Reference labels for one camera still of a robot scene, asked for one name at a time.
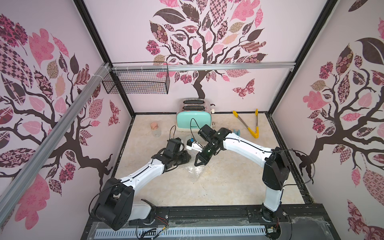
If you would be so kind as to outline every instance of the toaster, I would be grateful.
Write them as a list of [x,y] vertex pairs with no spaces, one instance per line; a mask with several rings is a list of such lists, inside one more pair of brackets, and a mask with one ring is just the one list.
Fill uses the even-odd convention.
[[191,130],[197,132],[199,131],[197,125],[202,127],[207,124],[212,127],[211,113],[214,113],[214,109],[211,109],[210,103],[206,99],[183,99],[176,114],[176,129],[182,132]]

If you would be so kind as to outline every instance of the pink wall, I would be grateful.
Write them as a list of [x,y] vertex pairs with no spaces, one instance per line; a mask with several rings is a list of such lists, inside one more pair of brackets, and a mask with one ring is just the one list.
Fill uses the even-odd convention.
[[[383,1],[342,0],[273,115],[341,239],[384,236]],[[304,180],[311,161],[297,153]]]
[[[86,1],[86,4],[113,62],[164,61],[165,59],[171,65],[223,63],[226,58],[232,58],[230,61],[232,63],[243,56],[248,57],[253,54],[258,54],[257,59],[263,62],[294,61],[325,4],[324,0],[294,0],[278,3],[266,0],[220,0],[215,6],[214,2],[202,0],[199,1],[198,6],[197,1],[183,0],[92,0]],[[166,14],[167,11],[178,13],[181,17],[169,17],[170,15]],[[206,16],[213,23],[212,31],[192,30],[194,27],[198,28],[199,22],[206,23],[207,21],[204,21]],[[159,27],[157,24],[161,29],[159,35],[166,34],[162,41],[167,41],[169,46],[164,45],[160,38],[154,37],[153,31],[157,34]],[[243,28],[247,24],[251,24],[251,28],[245,37],[241,38]],[[260,31],[257,39],[250,37],[254,36],[255,31]],[[220,32],[225,34],[221,39],[215,40],[215,36]],[[188,34],[190,39],[183,39],[180,34],[184,36]],[[253,47],[246,46],[247,43],[252,43]],[[186,51],[185,54],[183,50],[177,51],[177,48],[180,48],[178,45]],[[235,57],[237,51],[239,51],[238,58]],[[202,54],[202,58],[197,61],[196,57],[199,54]],[[172,73],[168,95],[128,94],[128,98],[136,112],[175,112],[178,110],[180,99],[201,97],[202,93],[206,99],[216,105],[216,111],[250,111],[255,108],[266,111],[288,70],[248,71],[238,71],[238,74],[226,71],[210,72],[216,76],[215,80],[206,78],[208,71],[200,71],[200,78],[196,79],[192,78],[193,71],[180,73],[180,76],[190,75],[190,81],[180,81],[175,78],[175,73]],[[251,80],[254,80],[254,91],[246,88]],[[198,89],[199,83],[202,85],[201,90]],[[242,92],[242,95],[245,93],[246,96],[239,96],[234,89]]]
[[[71,0],[12,1],[0,18],[0,191],[102,64]],[[2,226],[1,239],[79,239],[130,117],[101,86]]]

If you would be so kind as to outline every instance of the black cable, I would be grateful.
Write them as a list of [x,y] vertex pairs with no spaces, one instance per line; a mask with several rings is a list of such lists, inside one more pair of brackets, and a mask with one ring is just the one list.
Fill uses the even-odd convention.
[[175,127],[175,131],[176,131],[176,125],[173,125],[170,130],[169,130],[169,140],[170,140],[170,133],[172,131],[172,128]]
[[245,141],[243,141],[243,140],[241,140],[241,139],[230,138],[230,137],[226,137],[225,139],[232,139],[232,140],[237,140],[237,141],[240,141],[240,142],[244,142],[244,143],[246,143],[246,144],[248,144],[248,145],[250,145],[250,146],[252,146],[252,147],[254,147],[254,148],[256,148],[256,149],[258,149],[258,150],[260,150],[260,151],[262,151],[262,152],[285,152],[285,151],[293,151],[293,152],[300,152],[300,153],[304,154],[305,156],[307,156],[307,157],[311,160],[311,162],[312,162],[312,164],[313,164],[313,175],[312,175],[312,177],[311,177],[308,181],[306,181],[305,183],[285,184],[285,185],[283,185],[283,187],[285,187],[285,186],[290,186],[290,185],[305,185],[305,184],[309,183],[310,181],[312,181],[312,179],[314,178],[314,175],[315,175],[315,173],[316,173],[316,168],[315,168],[314,162],[313,162],[313,160],[310,158],[310,156],[308,156],[305,152],[302,152],[302,151],[299,151],[299,150],[294,150],[294,149],[283,149],[283,150],[279,150],[279,151],[265,151],[265,150],[262,150],[262,149],[260,149],[260,148],[258,148],[258,147],[255,147],[254,145],[252,145],[252,144],[250,144],[250,143],[248,143],[248,142],[245,142]]

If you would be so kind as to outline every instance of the wire basket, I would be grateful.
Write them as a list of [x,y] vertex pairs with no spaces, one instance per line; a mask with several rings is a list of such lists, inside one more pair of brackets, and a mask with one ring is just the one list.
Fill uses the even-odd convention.
[[[158,69],[141,69],[141,66],[137,66],[137,69],[134,69],[134,67],[130,66],[126,70],[114,69],[112,74],[116,75],[125,93],[168,94],[168,66],[165,68],[162,63],[160,64],[158,62],[155,63]],[[103,80],[107,93],[119,93],[116,84],[118,83],[110,75]]]

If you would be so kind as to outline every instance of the dark brown leaf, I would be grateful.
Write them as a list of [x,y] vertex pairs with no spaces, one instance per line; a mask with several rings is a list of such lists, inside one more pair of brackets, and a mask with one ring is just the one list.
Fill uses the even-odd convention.
[[357,137],[365,137],[367,136],[368,134],[370,134],[374,129],[374,128],[370,128],[370,127],[362,127],[358,130],[358,132],[356,133],[356,136]]
[[155,13],[153,16],[160,16],[162,17],[166,22],[170,24],[178,24],[185,22],[185,17],[179,13],[178,11],[172,9],[172,8],[164,8]]
[[371,63],[384,65],[384,43],[376,38],[362,38],[362,56]]
[[255,31],[251,32],[251,33],[248,35],[247,40],[250,41],[250,42],[256,40],[256,39],[260,36],[260,34],[262,33],[262,30],[263,30],[263,29],[257,29],[257,30],[255,30]]
[[356,72],[356,71],[353,71],[353,78],[352,78],[352,81],[357,84],[357,85],[363,85],[365,84],[365,78],[362,74]]

